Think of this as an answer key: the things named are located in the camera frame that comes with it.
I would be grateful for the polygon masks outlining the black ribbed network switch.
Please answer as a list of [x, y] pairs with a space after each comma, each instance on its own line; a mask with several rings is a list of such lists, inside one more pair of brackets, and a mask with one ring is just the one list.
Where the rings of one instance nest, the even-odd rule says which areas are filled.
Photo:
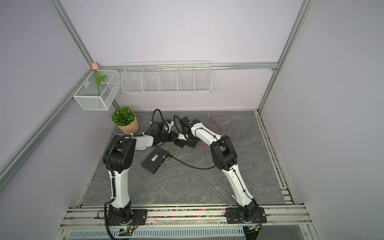
[[183, 148], [188, 141], [177, 139], [174, 144], [180, 148]]

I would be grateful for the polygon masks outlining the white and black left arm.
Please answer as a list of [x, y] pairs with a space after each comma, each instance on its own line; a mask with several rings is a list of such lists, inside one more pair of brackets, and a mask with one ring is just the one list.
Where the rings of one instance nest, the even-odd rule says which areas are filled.
[[111, 182], [111, 199], [104, 203], [104, 221], [107, 227], [130, 225], [134, 219], [137, 225], [140, 219], [132, 210], [129, 195], [129, 169], [133, 164], [136, 150], [158, 147], [160, 143], [174, 142], [177, 134], [172, 131], [173, 120], [166, 120], [159, 109], [152, 113], [150, 126], [139, 133], [137, 115], [127, 107], [121, 107], [112, 115], [115, 125], [123, 132], [113, 136], [103, 155], [103, 163]]

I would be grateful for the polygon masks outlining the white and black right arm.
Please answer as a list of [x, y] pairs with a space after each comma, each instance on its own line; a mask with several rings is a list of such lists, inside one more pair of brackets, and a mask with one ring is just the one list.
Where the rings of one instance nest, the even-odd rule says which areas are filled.
[[193, 146], [196, 146], [198, 141], [202, 141], [210, 147], [216, 168], [225, 174], [232, 187], [240, 220], [246, 223], [252, 221], [266, 223], [264, 209], [259, 206], [242, 178], [237, 160], [238, 155], [230, 137], [214, 133], [197, 119], [189, 120], [187, 117], [181, 119], [174, 115], [174, 122], [176, 125], [180, 125], [176, 129], [184, 136], [182, 140], [192, 143]]

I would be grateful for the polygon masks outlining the green plant in beige pot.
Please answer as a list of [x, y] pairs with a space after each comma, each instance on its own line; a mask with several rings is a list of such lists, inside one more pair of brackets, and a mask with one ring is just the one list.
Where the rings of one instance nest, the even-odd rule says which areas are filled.
[[120, 107], [111, 116], [113, 123], [126, 135], [136, 134], [139, 123], [136, 114], [128, 107]]

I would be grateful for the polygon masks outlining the pink tulip artificial flower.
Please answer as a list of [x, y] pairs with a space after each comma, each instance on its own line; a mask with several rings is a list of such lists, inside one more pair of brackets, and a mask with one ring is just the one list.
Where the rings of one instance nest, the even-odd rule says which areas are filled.
[[101, 94], [100, 94], [100, 85], [101, 85], [102, 81], [107, 76], [106, 75], [103, 75], [103, 76], [99, 75], [99, 73], [98, 73], [99, 65], [97, 63], [92, 63], [92, 70], [93, 70], [93, 73], [94, 73], [94, 76], [95, 76], [95, 79], [96, 79], [96, 85], [97, 85], [97, 89], [98, 89], [98, 96], [100, 97], [101, 96]]

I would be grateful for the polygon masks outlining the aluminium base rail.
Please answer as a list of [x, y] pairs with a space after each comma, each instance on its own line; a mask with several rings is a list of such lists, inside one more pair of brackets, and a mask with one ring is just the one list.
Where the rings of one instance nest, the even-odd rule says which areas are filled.
[[268, 226], [297, 226], [305, 240], [318, 234], [303, 205], [262, 206], [251, 222], [241, 221], [239, 210], [221, 205], [134, 207], [129, 224], [102, 218], [102, 207], [69, 209], [55, 236], [57, 240], [250, 238]]

